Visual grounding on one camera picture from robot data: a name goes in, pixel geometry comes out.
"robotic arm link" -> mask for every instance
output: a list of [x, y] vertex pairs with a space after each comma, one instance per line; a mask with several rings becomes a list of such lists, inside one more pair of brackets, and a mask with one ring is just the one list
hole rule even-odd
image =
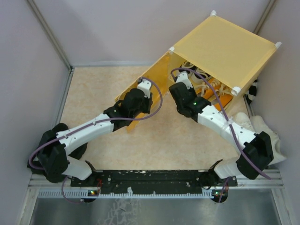
[[[39, 143], [40, 149], [32, 154], [33, 157], [36, 155], [35, 164], [38, 162], [46, 178], [53, 182], [61, 181], [64, 175], [80, 180], [87, 179], [95, 169], [89, 162], [71, 157], [72, 152], [80, 148], [85, 151], [86, 143], [90, 140], [129, 126], [140, 113], [150, 113], [151, 86], [147, 78], [139, 80], [137, 88], [131, 89], [123, 100], [119, 100], [94, 119], [72, 129], [46, 131]], [[30, 157], [28, 167], [32, 170], [40, 169], [31, 162], [33, 157]]]
[[[211, 105], [210, 101], [197, 96], [186, 72], [181, 72], [176, 77], [176, 83], [169, 88], [169, 91], [180, 114], [214, 130], [235, 146], [240, 154], [237, 146], [239, 144], [248, 159], [259, 170], [265, 169], [273, 160], [269, 135], [265, 132], [256, 134], [244, 129], [232, 120], [227, 121], [224, 115]], [[232, 133], [229, 125], [233, 127], [235, 134]], [[234, 140], [233, 135], [236, 135], [238, 143]], [[247, 178], [254, 180], [259, 175], [259, 172], [248, 163], [243, 155], [220, 161], [215, 165], [214, 172], [220, 179], [243, 174]]]

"metal frame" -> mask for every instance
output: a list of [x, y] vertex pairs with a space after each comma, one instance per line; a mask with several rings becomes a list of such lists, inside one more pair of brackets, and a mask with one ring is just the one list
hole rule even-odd
[[50, 29], [49, 25], [47, 24], [46, 20], [44, 19], [43, 15], [39, 11], [39, 8], [37, 7], [34, 0], [26, 0], [29, 7], [31, 8], [33, 14], [37, 18], [38, 22], [42, 26], [45, 34], [47, 35], [49, 41], [51, 42], [53, 48], [55, 49], [56, 53], [59, 55], [61, 60], [65, 63], [66, 67], [71, 70], [72, 66], [67, 58], [66, 53], [64, 52], [63, 48], [61, 47], [61, 44], [59, 43], [58, 39], [53, 34], [52, 30]]
[[[54, 122], [55, 124], [57, 124], [61, 119], [63, 108], [64, 108], [64, 105], [65, 105], [65, 102], [67, 99], [67, 95], [68, 95], [68, 90], [69, 90], [71, 80], [73, 77], [74, 69], [72, 68], [71, 64], [69, 63], [69, 60], [68, 60], [65, 52], [63, 51], [59, 41], [54, 36], [53, 32], [51, 31], [51, 29], [48, 26], [47, 22], [45, 21], [44, 17], [40, 13], [34, 0], [26, 0], [26, 1], [27, 1], [28, 5], [30, 6], [30, 8], [32, 9], [33, 14], [36, 16], [37, 20], [39, 21], [40, 25], [42, 26], [43, 30], [45, 31], [45, 34], [47, 35], [49, 41], [52, 43], [55, 51], [60, 56], [61, 60], [63, 60], [63, 62], [67, 66], [67, 68], [69, 68], [69, 70], [70, 70], [70, 74], [69, 74], [69, 77], [67, 79], [66, 86], [65, 86], [65, 91], [64, 91], [64, 94], [60, 101], [60, 107], [59, 107], [59, 110], [57, 112], [57, 117]], [[276, 3], [276, 0], [269, 1], [259, 23], [257, 24], [257, 26], [254, 30], [255, 34], [259, 33], [266, 18], [270, 14], [271, 10], [274, 8], [275, 3]], [[253, 112], [252, 107], [247, 104], [246, 100], [245, 100], [245, 103], [246, 103], [248, 114], [250, 116], [253, 116], [254, 112]], [[285, 224], [285, 225], [296, 225], [297, 224], [296, 217], [293, 213], [293, 209], [291, 207], [289, 197], [284, 188], [279, 170], [268, 169], [268, 170], [265, 170], [265, 172], [267, 173], [267, 175], [269, 175], [272, 178], [272, 180], [267, 180], [261, 176], [259, 176], [256, 180], [249, 180], [241, 175], [241, 176], [237, 177], [238, 186], [231, 187], [231, 189], [241, 189], [241, 188], [242, 189], [271, 189], [272, 193], [273, 193], [274, 204], [277, 208], [278, 216], [280, 218], [281, 223]], [[71, 181], [69, 181], [69, 180], [66, 182], [66, 184], [65, 184], [66, 191], [68, 191], [68, 190], [71, 192], [79, 191], [79, 192], [85, 193], [88, 189], [95, 189], [94, 187], [71, 187], [70, 183], [71, 183]], [[29, 225], [30, 224], [30, 220], [32, 217], [32, 213], [33, 213], [35, 204], [36, 204], [36, 200], [40, 193], [45, 193], [46, 190], [47, 190], [47, 193], [58, 193], [58, 191], [60, 191], [60, 188], [61, 188], [61, 184], [50, 183], [45, 179], [44, 176], [33, 174], [30, 179], [30, 183], [28, 186], [25, 200], [24, 200], [22, 212], [19, 215], [17, 224], [19, 224], [19, 225]], [[212, 189], [221, 189], [221, 187], [212, 187]], [[106, 198], [118, 197], [119, 198], [120, 196], [115, 196], [115, 195], [114, 196], [100, 196], [100, 198], [101, 197], [106, 197]], [[197, 196], [185, 196], [185, 197], [195, 198]]]
[[[173, 195], [173, 194], [169, 194], [169, 195], [164, 195], [164, 194], [151, 194], [151, 195], [138, 195], [138, 194], [133, 194], [132, 191], [126, 193], [126, 194], [104, 194], [104, 195], [98, 195], [98, 196], [90, 196], [89, 193], [91, 191], [96, 191], [96, 188], [94, 187], [93, 189], [66, 189], [64, 190], [64, 193], [66, 195], [66, 198], [84, 198], [84, 199], [94, 199], [94, 198], [116, 198], [116, 199], [120, 199], [120, 198], [130, 198], [130, 199], [147, 199], [147, 198], [151, 198], [151, 199], [182, 199], [182, 198], [213, 198], [212, 195], [212, 189], [211, 190], [202, 190], [201, 194], [181, 194], [181, 195]], [[39, 191], [39, 198], [62, 198], [62, 193], [61, 193], [61, 189], [43, 189]]]

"white corner connector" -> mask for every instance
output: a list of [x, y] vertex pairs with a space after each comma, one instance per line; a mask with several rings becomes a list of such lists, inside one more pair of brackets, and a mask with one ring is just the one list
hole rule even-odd
[[278, 41], [276, 44], [275, 44], [275, 47], [278, 49], [280, 46], [281, 46], [282, 42]]
[[234, 87], [232, 88], [231, 90], [231, 93], [234, 95], [234, 96], [237, 96], [240, 92], [240, 88], [239, 87]]
[[216, 16], [217, 12], [215, 10], [212, 10], [212, 12], [210, 13], [210, 16]]
[[188, 79], [188, 73], [186, 71], [178, 74], [176, 83], [179, 83], [179, 82], [183, 82], [186, 85], [187, 89], [190, 89], [193, 87], [191, 81]]

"gray wall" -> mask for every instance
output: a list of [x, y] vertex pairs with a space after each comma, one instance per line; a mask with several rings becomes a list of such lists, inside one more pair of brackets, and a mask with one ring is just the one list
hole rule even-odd
[[68, 70], [25, 0], [0, 1], [0, 224], [15, 224], [30, 153], [54, 122]]
[[156, 61], [212, 10], [253, 31], [269, 0], [35, 2], [70, 63], [82, 66]]
[[254, 110], [281, 138], [288, 160], [279, 165], [283, 181], [300, 221], [300, 1], [279, 0], [260, 35], [282, 41], [274, 58], [259, 76]]

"purple cable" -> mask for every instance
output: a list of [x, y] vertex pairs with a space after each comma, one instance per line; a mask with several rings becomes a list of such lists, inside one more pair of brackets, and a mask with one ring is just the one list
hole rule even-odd
[[[222, 105], [222, 103], [221, 103], [221, 101], [220, 101], [220, 99], [219, 99], [219, 97], [218, 97], [218, 95], [217, 95], [217, 93], [216, 93], [216, 91], [215, 91], [215, 89], [212, 87], [212, 85], [202, 76], [202, 75], [200, 75], [199, 73], [197, 73], [196, 71], [194, 71], [194, 70], [192, 70], [192, 69], [189, 69], [189, 68], [175, 68], [175, 69], [172, 69], [172, 71], [171, 71], [171, 76], [172, 76], [172, 78], [175, 80], [176, 79], [176, 77], [174, 76], [174, 74], [173, 74], [173, 72], [174, 71], [176, 71], [176, 70], [185, 70], [185, 71], [189, 71], [189, 72], [191, 72], [191, 73], [194, 73], [198, 78], [201, 78], [208, 86], [209, 86], [209, 88], [214, 92], [214, 95], [216, 96], [216, 99], [217, 99], [217, 101], [218, 101], [218, 103], [220, 104], [220, 107], [221, 107], [221, 110], [222, 110], [222, 112], [223, 112], [223, 115], [224, 115], [224, 117], [225, 117], [225, 119], [228, 121], [229, 120], [229, 118], [228, 118], [228, 116], [227, 116], [227, 114], [226, 114], [226, 112], [225, 112], [225, 109], [224, 109], [224, 107], [223, 107], [223, 105]], [[247, 155], [244, 153], [244, 151], [243, 151], [243, 149], [241, 148], [241, 146], [240, 146], [240, 144], [239, 144], [239, 141], [238, 141], [238, 139], [237, 139], [237, 137], [236, 137], [236, 134], [235, 134], [235, 131], [234, 131], [234, 129], [233, 129], [233, 126], [231, 125], [231, 124], [229, 124], [229, 128], [230, 128], [230, 130], [231, 130], [231, 133], [232, 133], [232, 136], [233, 136], [233, 139], [234, 139], [234, 142], [236, 143], [236, 145], [237, 145], [237, 147], [238, 147], [238, 149], [239, 149], [239, 151], [240, 151], [240, 153], [241, 153], [241, 155], [246, 159], [246, 161], [260, 174], [260, 175], [262, 175], [263, 177], [265, 177], [265, 178], [267, 178], [267, 179], [269, 179], [269, 180], [271, 180], [271, 177], [269, 177], [268, 175], [266, 175], [263, 171], [261, 171], [248, 157], [247, 157]]]
[[[146, 119], [148, 119], [148, 118], [154, 116], [156, 113], [158, 113], [158, 111], [161, 109], [161, 106], [163, 105], [163, 94], [161, 93], [159, 87], [154, 83], [154, 81], [152, 81], [151, 79], [149, 79], [149, 78], [147, 78], [147, 77], [143, 77], [143, 76], [142, 76], [141, 78], [142, 78], [142, 79], [145, 79], [145, 80], [147, 80], [147, 81], [149, 81], [149, 82], [151, 82], [151, 83], [153, 84], [153, 86], [157, 89], [158, 93], [159, 93], [160, 103], [159, 103], [158, 109], [157, 109], [154, 113], [152, 113], [151, 115], [145, 116], [145, 117], [143, 117], [143, 118], [125, 118], [125, 117], [123, 118], [123, 117], [116, 117], [116, 118], [108, 118], [108, 119], [103, 119], [103, 120], [97, 120], [95, 123], [102, 123], [102, 122], [112, 121], [112, 120], [141, 121], [141, 120], [146, 120]], [[76, 132], [81, 131], [81, 130], [83, 130], [83, 129], [89, 127], [89, 126], [92, 126], [92, 125], [94, 125], [94, 123], [89, 123], [89, 124], [87, 124], [87, 125], [85, 125], [85, 126], [83, 126], [83, 127], [80, 127], [80, 128], [78, 128], [78, 129], [76, 129], [76, 130], [74, 130], [74, 131], [72, 131], [72, 132], [66, 134], [66, 137], [68, 137], [68, 136], [70, 136], [70, 135], [72, 135], [72, 134], [75, 134]], [[33, 158], [35, 157], [35, 155], [36, 155], [39, 151], [41, 151], [41, 149], [43, 149], [44, 147], [48, 146], [49, 144], [52, 144], [52, 143], [54, 143], [54, 142], [56, 142], [56, 141], [61, 140], [61, 139], [63, 139], [63, 138], [65, 138], [65, 136], [62, 136], [62, 137], [59, 137], [59, 138], [55, 138], [55, 139], [53, 139], [53, 140], [51, 140], [51, 141], [49, 141], [49, 142], [47, 142], [47, 143], [41, 145], [40, 147], [38, 147], [38, 148], [30, 155], [30, 157], [29, 157], [29, 165], [30, 165], [32, 168], [34, 168], [34, 169], [37, 169], [37, 170], [43, 170], [43, 169], [44, 169], [43, 167], [35, 166], [35, 165], [32, 163]]]
[[224, 183], [224, 185], [223, 185], [223, 188], [222, 188], [222, 191], [221, 191], [221, 194], [220, 194], [220, 197], [219, 197], [219, 203], [221, 202], [221, 199], [222, 199], [222, 195], [223, 195], [223, 193], [224, 193], [224, 190], [225, 190], [225, 187], [226, 187], [226, 185], [227, 185], [227, 183], [228, 183], [228, 181], [229, 181], [229, 178], [230, 177], [227, 177], [227, 179], [225, 180], [225, 183]]
[[64, 193], [64, 186], [65, 186], [65, 183], [66, 183], [67, 179], [68, 179], [68, 176], [66, 176], [66, 177], [64, 178], [64, 181], [62, 182], [62, 185], [61, 185], [61, 194], [62, 194], [62, 196], [63, 196], [64, 199], [65, 199], [67, 202], [69, 202], [69, 203], [76, 204], [76, 205], [83, 203], [83, 202], [73, 202], [73, 201], [67, 199], [67, 197], [66, 197], [66, 195], [65, 195], [65, 193]]

